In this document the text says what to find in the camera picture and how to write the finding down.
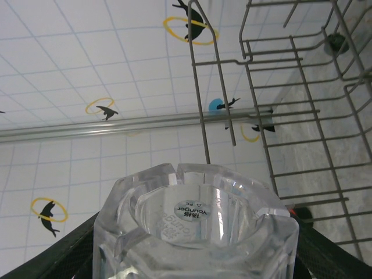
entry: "dish rack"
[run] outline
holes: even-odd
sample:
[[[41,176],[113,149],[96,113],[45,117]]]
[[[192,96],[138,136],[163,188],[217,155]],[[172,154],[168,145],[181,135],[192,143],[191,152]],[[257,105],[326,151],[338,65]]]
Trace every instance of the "dish rack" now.
[[[283,22],[283,28],[286,28],[287,24],[291,21],[291,17],[296,11],[298,6],[303,4],[317,3],[320,2],[328,2],[330,6],[330,13],[328,16],[327,21],[325,22],[324,26],[321,28],[320,31],[313,33],[313,34],[305,34],[305,35],[289,35],[285,37],[275,37],[275,38],[254,38],[254,39],[246,39],[243,37],[244,29],[246,28],[246,21],[247,18],[251,15],[251,11],[253,8],[259,7],[268,7],[268,6],[281,6],[281,5],[289,5],[289,13],[288,17]],[[372,153],[370,148],[371,138],[371,127],[364,122],[370,117],[371,113],[371,100],[372,100],[372,75],[371,75],[371,60],[370,59],[363,59],[369,52],[371,54],[371,33],[368,36],[364,36],[362,40],[358,39],[357,32],[361,29],[363,24],[370,24],[370,13],[372,10],[372,6],[368,5],[368,1],[365,1],[365,7],[359,11],[356,15],[353,15],[353,22],[349,22],[350,20],[346,20],[350,14],[354,14],[355,11],[352,8],[353,2],[356,1],[337,1],[337,0],[330,0],[330,1],[301,1],[301,0],[292,0],[292,1],[271,1],[271,2],[263,2],[263,1],[253,1],[249,0],[246,8],[244,18],[242,19],[241,28],[239,32],[238,42],[241,47],[241,54],[244,60],[238,61],[235,59],[229,60],[221,60],[220,54],[218,50],[218,43],[216,39],[216,35],[213,31],[213,28],[203,11],[201,5],[199,4],[198,0],[190,0],[188,5],[188,14],[191,14],[191,7],[193,3],[198,8],[200,14],[202,15],[205,24],[208,26],[212,37],[213,37],[213,45],[215,51],[215,60],[207,61],[207,62],[197,62],[195,60],[194,55],[194,46],[192,41],[189,41],[189,48],[191,53],[191,60],[192,60],[192,67],[194,73],[194,80],[195,80],[195,89],[196,89],[196,97],[198,100],[198,108],[199,108],[199,115],[200,115],[200,125],[202,130],[203,136],[203,143],[205,149],[205,156],[206,161],[210,163],[209,157],[209,150],[208,150],[208,139],[206,136],[206,129],[205,129],[205,118],[202,109],[202,102],[199,90],[199,83],[198,83],[198,73],[197,68],[198,66],[203,65],[217,65],[219,78],[221,82],[221,91],[223,95],[224,103],[228,103],[228,97],[224,85],[224,76],[222,71],[222,65],[226,63],[235,63],[237,65],[242,65],[245,68],[246,77],[248,79],[249,88],[251,90],[251,95],[255,107],[255,113],[247,115],[249,118],[249,122],[252,123],[252,120],[256,121],[256,124],[259,126],[260,136],[262,139],[262,144],[264,147],[264,153],[267,160],[267,165],[269,168],[271,183],[273,186],[274,192],[284,201],[284,203],[290,203],[290,201],[295,201],[302,199],[303,201],[301,204],[297,206],[335,206],[335,204],[341,205],[342,214],[332,214],[328,216],[315,216],[315,218],[307,220],[307,223],[310,222],[317,222],[317,221],[325,221],[329,220],[329,222],[336,222],[339,219],[345,219],[347,223],[348,233],[350,233],[351,240],[349,241],[339,241],[336,242],[338,245],[346,245],[351,244],[355,249],[355,256],[363,261],[365,260],[362,255],[361,243],[368,243],[371,244],[372,235],[369,234],[368,237],[358,237],[356,234],[356,227],[353,224],[352,218],[356,216],[370,216],[372,214],[371,210],[362,211],[362,212],[349,212],[347,201],[348,198],[346,197],[347,194],[352,194],[355,192],[364,193],[364,195],[368,195],[369,191],[371,191],[372,186],[369,182],[369,185],[364,185],[362,187],[356,188],[343,188],[341,187],[340,178],[339,178],[339,171],[345,169],[352,169],[354,173],[358,173],[362,168],[369,168],[372,163]],[[188,26],[189,26],[189,38],[191,38],[191,18],[188,19]],[[309,45],[303,46],[302,41],[316,41],[318,38],[318,42],[310,43]],[[273,49],[264,49],[264,50],[254,50],[253,45],[258,44],[261,42],[271,42],[273,45],[283,45],[283,42],[287,42],[286,48],[277,48],[275,46]],[[306,59],[306,55],[311,52],[317,52],[319,49],[328,53],[329,59],[324,61],[316,61],[316,59],[312,59],[310,62],[309,59]],[[343,58],[343,53],[351,53],[348,54],[349,58]],[[319,67],[333,67],[336,72],[336,76],[334,77],[325,77],[325,78],[318,78],[315,80],[309,80],[307,74],[311,71],[315,71],[314,69],[318,69]],[[252,78],[252,74],[254,72],[263,72],[263,71],[279,71],[287,69],[292,69],[294,74],[292,75],[294,78],[290,79],[285,84],[275,84],[275,85],[265,85],[265,86],[255,86],[255,81]],[[342,83],[343,91],[342,94],[337,96],[323,96],[322,98],[314,97],[314,92],[312,92],[311,88],[316,87],[317,85],[322,84],[334,84],[334,83]],[[304,92],[305,98],[301,100],[285,100],[283,99],[285,95],[290,91],[290,88],[301,88],[302,92]],[[280,90],[280,94],[277,98],[277,101],[274,103],[262,103],[259,102],[257,97],[257,90],[263,90],[266,88],[278,89]],[[353,93],[355,92],[362,92],[363,93],[363,100],[358,104],[355,104],[355,99],[353,97]],[[350,107],[350,113],[336,115],[336,116],[324,116],[321,114],[321,111],[318,109],[319,104],[324,102],[336,102],[339,100],[343,100],[346,102]],[[294,106],[295,108],[304,108],[307,109],[297,109],[290,112],[283,112],[281,109],[284,106]],[[263,112],[267,112],[267,108],[271,108],[273,113],[267,114]],[[226,119],[228,122],[228,127],[231,136],[231,142],[235,146],[235,134],[234,134],[234,127],[231,117],[231,109],[226,106]],[[352,119],[355,122],[357,127],[357,132],[353,134],[341,134],[337,136],[330,137],[327,135],[327,131],[323,127],[323,123],[325,121],[348,121]],[[277,131],[289,124],[299,124],[304,125],[313,124],[313,128],[316,130],[318,137],[311,138],[311,139],[298,139],[296,141],[290,142],[281,142],[278,144],[269,144],[267,140],[267,135],[264,132],[264,127],[267,125],[274,126]],[[351,138],[357,138],[360,140],[362,146],[365,148],[366,151],[366,158],[362,162],[348,162],[342,165],[336,164],[334,155],[331,153],[332,141],[337,140],[348,140]],[[274,166],[272,159],[270,157],[270,150],[273,148],[278,147],[286,147],[291,148],[295,145],[309,145],[318,143],[324,148],[324,158],[327,163],[326,166],[315,167],[312,169],[300,169],[296,171],[288,171],[283,173],[276,173],[274,171]],[[322,172],[330,172],[332,177],[332,183],[334,184],[333,189],[323,189],[321,191],[312,192],[310,194],[297,194],[297,195],[281,195],[278,191],[278,180],[282,178],[291,179],[293,176],[298,175],[311,175],[315,176],[316,174],[321,174]],[[336,194],[336,198],[327,199],[328,196],[331,194]],[[303,227],[303,223],[300,222],[300,239],[299,239],[299,257],[303,260],[306,267],[313,273],[316,278],[364,278],[364,277],[354,277],[352,274],[355,274],[355,270],[352,271],[352,267],[350,263],[347,264],[346,260],[348,256],[345,255],[344,259],[341,259],[340,262],[335,263],[331,259],[336,253],[342,253],[338,250],[337,246],[334,245],[332,242],[328,241],[327,239],[324,240],[322,235],[315,234],[316,232],[310,232],[307,228]]]

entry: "black bird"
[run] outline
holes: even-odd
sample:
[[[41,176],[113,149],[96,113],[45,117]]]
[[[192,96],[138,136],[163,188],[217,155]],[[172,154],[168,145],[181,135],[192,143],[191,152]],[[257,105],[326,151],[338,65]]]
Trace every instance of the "black bird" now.
[[[233,98],[232,99],[232,101],[230,102],[230,103],[228,103],[228,108],[229,109],[233,109],[231,106],[235,103],[235,102],[237,102],[238,100],[240,100],[240,98],[238,98],[238,99],[235,99],[235,98]],[[217,106],[217,109],[225,109],[226,108],[226,105],[223,103],[222,105],[218,105]]]
[[[105,106],[96,106],[96,108],[99,108],[99,109],[102,109],[103,110],[103,115],[106,115],[106,118],[102,119],[102,120],[109,120],[109,118],[113,117],[114,114],[117,114],[118,113],[112,109],[109,109],[109,108],[106,108]]]
[[[173,4],[172,6],[184,9],[188,17],[188,6],[185,5],[185,3],[182,0],[178,0],[178,3],[180,4],[179,5]],[[194,9],[191,9],[191,20],[204,24],[202,16]],[[191,25],[191,36],[192,36],[191,41],[197,38],[201,34],[201,32],[204,30],[204,28],[205,28],[204,26],[192,24]],[[185,40],[188,41],[188,34],[185,36]]]
[[[45,216],[45,217],[53,217],[53,213],[51,212],[52,208],[55,206],[54,202],[51,201],[50,203],[48,203],[42,210],[42,212],[40,213],[40,215],[42,216]],[[57,237],[56,235],[56,231],[57,232],[60,232],[59,230],[55,230],[52,228],[52,222],[50,222],[49,220],[45,220],[44,218],[41,218],[41,223],[42,225],[48,230],[48,231],[51,231],[52,234],[54,235],[54,237]]]
[[[252,127],[252,129],[255,130],[256,132],[260,131],[260,127],[258,125],[256,125],[256,127]],[[266,131],[275,132],[275,127],[273,125],[272,126],[264,126],[263,129],[266,130]]]

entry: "metal wire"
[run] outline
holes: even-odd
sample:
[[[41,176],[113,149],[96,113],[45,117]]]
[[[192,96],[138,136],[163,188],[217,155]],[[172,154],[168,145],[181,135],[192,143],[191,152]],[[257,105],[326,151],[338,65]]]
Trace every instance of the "metal wire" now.
[[[330,12],[327,17],[326,22],[324,23],[324,26],[321,28],[319,32],[313,33],[313,34],[305,34],[305,35],[289,35],[286,37],[276,37],[276,38],[254,38],[254,39],[245,39],[243,38],[243,31],[246,25],[246,20],[249,16],[249,12],[251,8],[259,8],[259,7],[268,7],[268,6],[276,6],[276,5],[290,5],[289,7],[289,14],[287,18],[285,19],[285,22],[283,22],[284,28],[287,26],[287,24],[290,22],[292,15],[294,14],[296,8],[298,6],[301,6],[303,3],[314,3],[314,5],[317,5],[319,2],[327,2],[329,4]],[[298,198],[315,198],[319,197],[321,198],[322,196],[326,195],[331,195],[331,194],[336,194],[338,197],[337,198],[331,198],[331,199],[325,199],[325,200],[316,200],[316,201],[308,201],[305,203],[302,203],[302,205],[306,206],[318,206],[318,205],[326,205],[326,204],[331,204],[331,203],[337,203],[341,205],[342,208],[342,214],[335,214],[333,216],[316,216],[315,218],[308,220],[307,222],[316,222],[316,221],[324,221],[324,220],[335,220],[335,219],[345,219],[346,223],[348,225],[348,230],[350,232],[351,240],[347,241],[338,241],[336,242],[338,245],[345,245],[345,244],[353,244],[355,251],[356,251],[356,256],[360,259],[363,260],[362,252],[360,249],[359,244],[363,242],[369,242],[372,240],[370,237],[364,237],[364,238],[358,238],[356,233],[355,233],[355,228],[353,226],[353,223],[351,221],[351,217],[355,216],[362,216],[362,215],[371,215],[372,211],[368,210],[365,212],[353,212],[350,213],[348,210],[348,207],[346,206],[346,202],[348,201],[346,193],[350,192],[357,192],[357,191],[370,191],[372,189],[372,186],[364,186],[364,187],[357,187],[357,188],[352,188],[352,189],[343,189],[340,185],[339,182],[339,177],[338,177],[338,170],[341,169],[351,169],[355,168],[355,172],[357,172],[358,168],[361,167],[366,167],[370,166],[372,164],[372,152],[371,152],[371,147],[370,143],[368,142],[367,134],[371,132],[372,127],[363,127],[362,122],[361,122],[361,113],[362,111],[368,107],[371,102],[372,102],[372,87],[371,87],[371,70],[372,66],[371,65],[366,65],[366,61],[361,59],[361,53],[366,52],[367,45],[369,42],[372,40],[372,36],[364,38],[364,41],[359,44],[358,48],[356,47],[355,42],[353,41],[353,34],[355,30],[359,28],[359,26],[363,23],[363,19],[366,18],[367,12],[372,10],[372,6],[367,6],[356,18],[355,23],[353,26],[349,29],[348,26],[346,25],[345,22],[345,15],[350,12],[350,7],[352,6],[352,0],[349,0],[346,5],[344,6],[343,10],[340,9],[339,3],[337,0],[329,0],[329,1],[301,1],[301,0],[293,0],[293,1],[275,1],[275,2],[255,2],[253,3],[253,0],[249,0],[247,5],[246,5],[246,10],[244,13],[244,16],[242,18],[242,24],[241,24],[241,29],[239,31],[239,37],[238,41],[241,47],[241,54],[242,58],[244,59],[243,61],[237,61],[234,59],[230,60],[220,60],[219,59],[219,54],[218,54],[218,49],[217,49],[217,42],[216,42],[216,36],[214,35],[213,28],[210,25],[208,19],[205,17],[205,14],[198,2],[198,0],[191,0],[189,2],[189,14],[191,12],[191,5],[192,3],[195,3],[196,6],[198,7],[200,13],[203,15],[203,18],[206,21],[206,24],[209,27],[209,30],[212,32],[213,36],[213,42],[215,46],[215,51],[216,51],[216,59],[215,61],[207,61],[207,62],[196,62],[195,57],[194,57],[194,52],[192,50],[192,44],[189,42],[190,45],[190,50],[191,50],[191,58],[192,58],[192,65],[194,68],[194,77],[195,77],[195,86],[196,86],[196,95],[198,99],[200,99],[200,93],[199,93],[199,88],[198,88],[198,83],[197,83],[197,73],[196,73],[196,67],[197,66],[202,66],[202,65],[217,65],[218,67],[221,67],[221,64],[223,63],[235,63],[237,65],[243,65],[245,70],[246,70],[246,75],[249,83],[249,88],[251,90],[252,94],[252,99],[254,103],[254,108],[255,108],[255,115],[250,114],[250,119],[256,119],[257,124],[259,125],[260,128],[260,136],[262,139],[263,147],[264,147],[264,153],[266,156],[267,164],[269,167],[269,173],[270,173],[270,178],[271,178],[271,183],[273,186],[274,192],[278,195],[278,189],[277,189],[277,179],[279,177],[290,177],[298,174],[314,174],[314,173],[322,173],[322,172],[329,172],[331,174],[333,183],[334,183],[334,189],[325,189],[323,192],[314,192],[314,193],[309,193],[309,194],[300,194],[300,195],[287,195],[287,196],[280,196],[280,198],[284,201],[287,200],[294,200]],[[191,38],[191,20],[189,19],[189,37]],[[330,47],[330,38],[329,34],[338,34],[339,32],[342,33],[342,35],[345,37],[344,42],[342,43],[342,46],[339,51],[337,52],[331,52],[331,59],[326,61],[326,62],[317,62],[317,63],[304,63],[303,62],[303,57],[300,56],[300,52],[306,51],[306,52],[311,52],[319,49],[322,46],[328,45]],[[296,47],[296,42],[301,41],[304,38],[314,38],[314,39],[319,39],[320,36],[320,41],[315,43],[314,45],[309,45],[309,46],[304,46],[304,47]],[[286,40],[289,44],[289,48],[285,49],[272,49],[268,51],[253,51],[251,48],[251,43],[257,43],[257,42],[273,42],[273,41],[279,41],[279,40]],[[341,64],[339,62],[341,51],[345,45],[348,45],[349,50],[348,53],[351,53],[351,59],[344,67],[343,69],[341,68]],[[267,55],[275,55],[279,53],[290,53],[293,55],[293,58],[285,58],[285,59],[265,59]],[[281,66],[280,64],[286,62],[289,65]],[[276,67],[267,67],[266,65],[269,63],[276,63]],[[308,68],[313,68],[313,67],[322,67],[322,66],[331,66],[331,64],[334,64],[335,69],[336,69],[336,76],[327,78],[327,79],[319,79],[319,80],[307,80],[306,74],[305,74],[305,69]],[[299,80],[297,82],[288,82],[288,83],[283,83],[283,84],[270,84],[270,85],[262,85],[262,86],[255,86],[254,85],[254,80],[252,79],[252,73],[257,72],[257,71],[276,71],[276,70],[282,70],[282,69],[293,69],[296,70]],[[223,76],[220,75],[221,78],[221,84],[223,85]],[[332,98],[313,98],[311,90],[309,85],[312,84],[331,84],[336,81],[348,81],[348,84],[344,85],[344,90],[343,94],[340,96],[332,97]],[[256,90],[258,89],[264,89],[264,88],[290,88],[293,86],[301,86],[303,87],[305,93],[306,93],[306,98],[305,100],[302,101],[287,101],[287,102],[274,102],[271,104],[261,104],[258,102],[257,97],[256,97]],[[367,93],[367,99],[363,100],[363,104],[359,105],[358,108],[356,105],[353,103],[352,97],[350,96],[353,91],[355,91],[357,88],[365,88],[365,91]],[[227,103],[227,98],[226,98],[226,92],[224,90],[224,87],[222,86],[222,93],[223,97],[225,100],[225,103]],[[350,106],[351,112],[343,115],[337,115],[337,116],[320,116],[319,113],[320,111],[317,109],[315,104],[317,103],[322,103],[322,102],[335,102],[338,100],[344,100],[347,102]],[[288,116],[301,116],[301,115],[307,115],[305,119],[295,119],[291,121],[274,121],[273,125],[274,126],[280,126],[280,125],[287,125],[287,124],[301,124],[305,122],[310,122],[314,123],[316,130],[319,134],[318,138],[315,139],[309,139],[309,140],[301,140],[301,141],[292,141],[292,142],[282,142],[279,144],[267,144],[267,139],[266,135],[264,133],[264,121],[267,120],[268,115],[262,115],[262,107],[271,107],[274,108],[274,113],[271,115],[272,118],[278,117],[280,113],[275,112],[275,108],[279,106],[284,106],[284,105],[296,105],[296,104],[307,104],[309,106],[309,109],[306,110],[300,110],[300,111],[293,111],[289,112],[287,115]],[[358,130],[358,133],[353,133],[350,135],[340,135],[340,136],[334,136],[334,137],[326,137],[324,134],[324,128],[321,125],[322,121],[325,120],[342,120],[345,119],[353,119],[356,123],[356,127]],[[204,126],[204,121],[201,119],[201,125],[202,128]],[[361,162],[361,163],[349,163],[347,165],[342,165],[338,166],[335,165],[331,152],[330,152],[330,147],[329,142],[334,141],[334,140],[344,140],[348,138],[361,138],[361,142],[363,143],[366,153],[367,153],[367,162]],[[206,137],[203,137],[205,140],[205,145],[208,147],[208,143],[206,141]],[[310,169],[310,170],[301,170],[301,171],[290,171],[290,172],[285,172],[285,173],[275,173],[273,170],[273,164],[271,162],[270,158],[270,152],[269,148],[274,148],[278,146],[294,146],[297,144],[310,144],[313,142],[319,142],[322,144],[323,149],[324,149],[324,155],[326,158],[327,166],[321,167],[321,168],[316,168],[316,169]]]

